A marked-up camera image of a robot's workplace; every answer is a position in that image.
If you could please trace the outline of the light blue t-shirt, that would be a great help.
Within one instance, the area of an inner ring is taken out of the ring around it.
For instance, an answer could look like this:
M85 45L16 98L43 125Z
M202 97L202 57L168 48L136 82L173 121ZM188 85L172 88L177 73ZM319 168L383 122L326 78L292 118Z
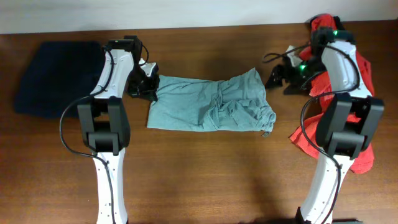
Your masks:
M276 113L255 68L211 81L160 76L157 101L151 103L147 127L171 131L262 131L268 136Z

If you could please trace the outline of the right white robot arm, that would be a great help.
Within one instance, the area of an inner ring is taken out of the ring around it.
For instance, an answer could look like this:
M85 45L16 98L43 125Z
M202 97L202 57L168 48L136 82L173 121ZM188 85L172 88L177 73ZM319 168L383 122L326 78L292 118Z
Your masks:
M312 57L295 64L292 53L269 53L263 63L282 58L275 67L266 87L291 85L305 87L327 72L331 91L311 97L305 104L330 96L331 103L321 116L315 140L308 143L319 153L315 176L307 198L297 209L292 223L332 223L332 212L348 169L359 154L366 150L384 112L384 102L372 96L366 87L356 59L356 41L347 30L322 27L312 33Z

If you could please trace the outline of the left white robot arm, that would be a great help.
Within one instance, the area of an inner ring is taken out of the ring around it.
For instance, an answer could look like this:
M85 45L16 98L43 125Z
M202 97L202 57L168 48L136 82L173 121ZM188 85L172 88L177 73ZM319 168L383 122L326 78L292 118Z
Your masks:
M122 97L157 101L159 68L141 57L146 51L135 35L110 40L105 46L101 76L88 99L77 106L83 143L95 163L98 223L128 223L123 161L131 129Z

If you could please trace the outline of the red t-shirt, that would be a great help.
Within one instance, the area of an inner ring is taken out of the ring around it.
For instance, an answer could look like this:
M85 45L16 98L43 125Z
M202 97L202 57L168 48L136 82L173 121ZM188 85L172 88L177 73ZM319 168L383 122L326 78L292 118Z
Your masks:
M310 20L310 26L312 32L315 32L321 27L330 27L336 30L335 22L333 20L331 14L321 14L319 16L314 17ZM307 47L299 53L299 57L302 60L307 60L312 56L312 49ZM360 53L356 54L356 59L359 64L359 71L361 73L361 77L366 88L372 95L375 95L374 86L371 77L371 64L367 61ZM310 89L310 96L316 96L321 93L326 93L331 91L331 83L327 72L323 72L321 75L317 76L313 81L311 81L312 87ZM331 103L332 96L325 96L320 99L320 106L322 112L328 108ZM304 121L305 132L309 136L312 141L315 141L315 130L318 125L318 122L323 114L320 113L318 115L307 118ZM311 157L318 158L318 151L311 146L308 141L305 139L302 128L298 127L294 133L292 133L289 139L294 143L298 148L300 148L303 152L308 154ZM371 170L374 164L374 151L372 146L368 146L368 148L359 154L359 157L355 159L353 165L350 167L351 171L355 174L364 174Z

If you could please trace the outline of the black garment under red shirt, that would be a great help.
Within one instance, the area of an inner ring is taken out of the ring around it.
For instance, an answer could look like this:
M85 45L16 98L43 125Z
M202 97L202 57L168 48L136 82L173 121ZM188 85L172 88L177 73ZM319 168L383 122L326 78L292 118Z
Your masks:
M336 30L344 30L345 29L338 16L334 16L333 20L335 22Z

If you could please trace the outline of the folded navy blue garment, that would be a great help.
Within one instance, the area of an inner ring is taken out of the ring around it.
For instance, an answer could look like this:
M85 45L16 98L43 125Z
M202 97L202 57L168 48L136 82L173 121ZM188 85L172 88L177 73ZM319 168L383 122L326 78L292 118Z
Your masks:
M14 111L47 119L60 118L73 101L95 88L104 67L95 41L44 42L25 70L14 97Z

